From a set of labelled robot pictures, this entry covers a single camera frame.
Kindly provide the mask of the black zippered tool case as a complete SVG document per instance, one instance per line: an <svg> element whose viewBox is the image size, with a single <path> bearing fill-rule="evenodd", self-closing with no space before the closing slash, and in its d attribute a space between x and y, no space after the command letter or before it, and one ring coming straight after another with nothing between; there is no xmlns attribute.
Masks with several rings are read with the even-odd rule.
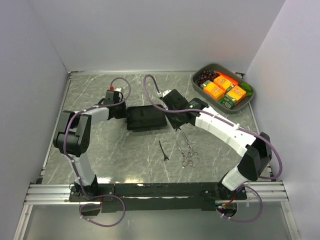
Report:
<svg viewBox="0 0 320 240"><path fill-rule="evenodd" d="M153 105L131 106L127 109L126 128L129 131L152 131L167 125L164 112Z"/></svg>

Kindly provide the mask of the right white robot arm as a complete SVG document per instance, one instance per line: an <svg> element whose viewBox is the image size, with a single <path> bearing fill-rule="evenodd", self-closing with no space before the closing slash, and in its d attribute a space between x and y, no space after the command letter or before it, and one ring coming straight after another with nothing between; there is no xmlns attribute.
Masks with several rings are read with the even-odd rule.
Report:
<svg viewBox="0 0 320 240"><path fill-rule="evenodd" d="M257 181L271 161L272 150L267 144L270 140L267 134L244 132L206 102L196 97L187 101L175 89L165 91L160 99L169 110L165 114L174 129L189 123L211 133L241 157L240 162L220 180L218 193L223 199L230 199L243 183Z"/></svg>

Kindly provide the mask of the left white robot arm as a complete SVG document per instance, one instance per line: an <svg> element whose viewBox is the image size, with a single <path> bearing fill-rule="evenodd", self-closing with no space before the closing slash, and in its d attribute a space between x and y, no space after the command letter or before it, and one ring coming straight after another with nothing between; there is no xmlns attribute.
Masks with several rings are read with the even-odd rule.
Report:
<svg viewBox="0 0 320 240"><path fill-rule="evenodd" d="M64 110L60 114L53 146L66 157L72 167L75 175L73 192L87 201L95 200L100 193L98 179L91 168L87 154L91 128L110 119L126 117L127 106L123 89L112 86L96 105L80 111Z"/></svg>

